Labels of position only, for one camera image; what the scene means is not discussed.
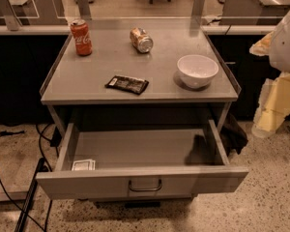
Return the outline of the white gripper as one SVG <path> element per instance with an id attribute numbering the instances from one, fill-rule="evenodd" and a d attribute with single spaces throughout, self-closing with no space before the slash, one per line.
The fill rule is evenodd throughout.
<path id="1" fill-rule="evenodd" d="M 275 134 L 290 115 L 290 11 L 274 32 L 254 43 L 249 52 L 269 56 L 271 66 L 282 72 L 275 80 L 266 79 L 253 118 L 252 134 L 267 138 Z"/>

